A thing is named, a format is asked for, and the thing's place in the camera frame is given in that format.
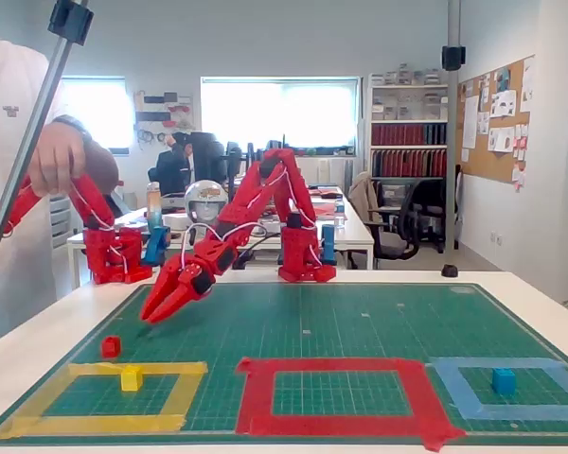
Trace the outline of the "person's left hand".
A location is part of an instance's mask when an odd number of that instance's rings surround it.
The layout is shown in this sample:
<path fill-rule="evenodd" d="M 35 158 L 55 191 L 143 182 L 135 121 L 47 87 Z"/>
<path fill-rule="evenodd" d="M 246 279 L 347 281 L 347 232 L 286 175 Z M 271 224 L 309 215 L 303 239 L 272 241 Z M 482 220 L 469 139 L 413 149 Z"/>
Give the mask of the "person's left hand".
<path fill-rule="evenodd" d="M 66 194 L 84 166 L 81 132 L 60 122 L 47 124 L 41 131 L 28 167 L 32 190 L 38 197 Z"/>

